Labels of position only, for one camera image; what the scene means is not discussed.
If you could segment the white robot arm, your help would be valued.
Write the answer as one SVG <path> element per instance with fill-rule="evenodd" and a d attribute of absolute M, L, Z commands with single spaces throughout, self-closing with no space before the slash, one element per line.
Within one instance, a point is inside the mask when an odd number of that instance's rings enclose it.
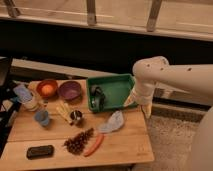
<path fill-rule="evenodd" d="M 183 171 L 213 171 L 213 64 L 170 65 L 163 56 L 138 60 L 132 68 L 135 84 L 124 106 L 136 102 L 146 116 L 157 83 L 198 94 L 212 101 L 191 145 Z"/>

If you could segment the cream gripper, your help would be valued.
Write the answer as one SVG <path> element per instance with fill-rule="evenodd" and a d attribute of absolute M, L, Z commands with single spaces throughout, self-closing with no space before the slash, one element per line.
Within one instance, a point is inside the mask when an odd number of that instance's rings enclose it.
<path fill-rule="evenodd" d="M 131 90 L 129 96 L 125 100 L 123 106 L 127 107 L 132 103 L 143 105 L 141 107 L 147 119 L 150 118 L 152 113 L 152 102 L 153 99 L 153 85 L 148 83 L 136 83 Z"/>

